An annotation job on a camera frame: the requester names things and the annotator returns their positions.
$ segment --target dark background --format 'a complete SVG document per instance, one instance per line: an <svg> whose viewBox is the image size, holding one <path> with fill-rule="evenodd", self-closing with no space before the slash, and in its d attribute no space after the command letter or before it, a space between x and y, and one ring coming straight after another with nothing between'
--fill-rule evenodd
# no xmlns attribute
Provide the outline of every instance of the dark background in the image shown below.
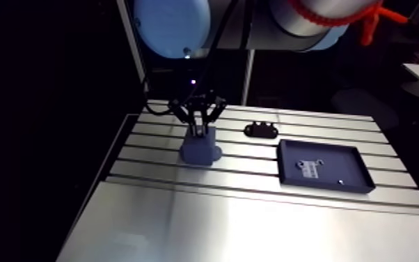
<svg viewBox="0 0 419 262"><path fill-rule="evenodd" d="M406 14L414 2L386 3ZM259 51L248 104L335 112L336 91L364 88L403 119L386 135L419 185L419 101L398 89L419 41L408 31L384 21L367 49L353 26L324 52ZM201 67L142 51L146 68L161 71L155 98ZM240 103L245 62L245 51L219 51L206 85ZM55 260L124 115L142 104L115 1L0 0L0 259Z"/></svg>

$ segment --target blue 3d printed part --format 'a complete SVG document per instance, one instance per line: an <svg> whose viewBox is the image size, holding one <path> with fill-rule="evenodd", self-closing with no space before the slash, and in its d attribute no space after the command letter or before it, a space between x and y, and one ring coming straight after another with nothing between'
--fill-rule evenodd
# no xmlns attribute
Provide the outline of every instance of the blue 3d printed part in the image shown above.
<svg viewBox="0 0 419 262"><path fill-rule="evenodd" d="M211 166L214 161L221 158L222 151L216 146L216 128L208 128L204 137L194 137L187 129L184 142L180 147L180 157L187 164Z"/></svg>

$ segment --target metal pole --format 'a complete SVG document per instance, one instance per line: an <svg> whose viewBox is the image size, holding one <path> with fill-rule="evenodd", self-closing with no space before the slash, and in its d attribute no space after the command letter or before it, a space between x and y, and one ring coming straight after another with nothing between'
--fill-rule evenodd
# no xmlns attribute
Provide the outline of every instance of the metal pole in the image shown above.
<svg viewBox="0 0 419 262"><path fill-rule="evenodd" d="M247 56L247 66L245 67L244 90L242 90L242 105L247 105L248 89L250 88L250 79L252 78L253 58L255 50L250 49Z"/></svg>
<svg viewBox="0 0 419 262"><path fill-rule="evenodd" d="M120 11L120 16L122 17L122 23L125 28L125 33L127 34L128 43L130 45L130 49L132 50L133 60L135 62L136 71L138 71L138 78L140 79L140 83L145 78L145 68L143 67L143 63L141 61L140 51L138 50L138 46L136 45L135 35L133 33L132 22L130 20L130 16L128 14L127 4L125 0L117 0L118 10ZM145 83L144 86L145 91L148 90L148 85Z"/></svg>

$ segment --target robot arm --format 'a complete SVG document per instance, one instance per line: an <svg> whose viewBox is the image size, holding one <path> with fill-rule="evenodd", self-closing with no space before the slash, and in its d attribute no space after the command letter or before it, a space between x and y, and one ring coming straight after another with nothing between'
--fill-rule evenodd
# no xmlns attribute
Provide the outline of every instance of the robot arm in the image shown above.
<svg viewBox="0 0 419 262"><path fill-rule="evenodd" d="M381 4L382 0L135 0L133 17L150 49L179 59L214 42L230 5L235 6L218 48L304 52L334 45L351 22L363 20L364 34L372 36L379 15L407 21Z"/></svg>

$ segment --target black object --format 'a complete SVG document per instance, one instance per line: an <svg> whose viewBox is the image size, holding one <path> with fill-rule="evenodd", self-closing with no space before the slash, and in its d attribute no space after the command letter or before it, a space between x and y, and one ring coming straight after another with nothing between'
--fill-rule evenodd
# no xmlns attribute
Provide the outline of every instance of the black object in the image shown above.
<svg viewBox="0 0 419 262"><path fill-rule="evenodd" d="M357 148L283 139L278 149L282 184L366 194L375 188ZM316 174L304 173L299 162L315 162Z"/></svg>
<svg viewBox="0 0 419 262"><path fill-rule="evenodd" d="M207 110L212 104L216 106L213 108L211 114L208 115ZM182 122L189 124L190 135L194 137L204 137L208 133L208 124L215 122L226 108L226 101L223 98L214 95L213 90L209 91L207 95L197 95L188 99L184 104L178 100L169 101L168 107L171 112ZM195 121L195 111L201 113L201 126L198 127Z"/></svg>
<svg viewBox="0 0 419 262"><path fill-rule="evenodd" d="M274 139L278 136L278 129L274 127L273 123L267 125L267 122L261 122L258 125L257 122L254 121L251 125L247 125L244 128L244 134L247 137Z"/></svg>

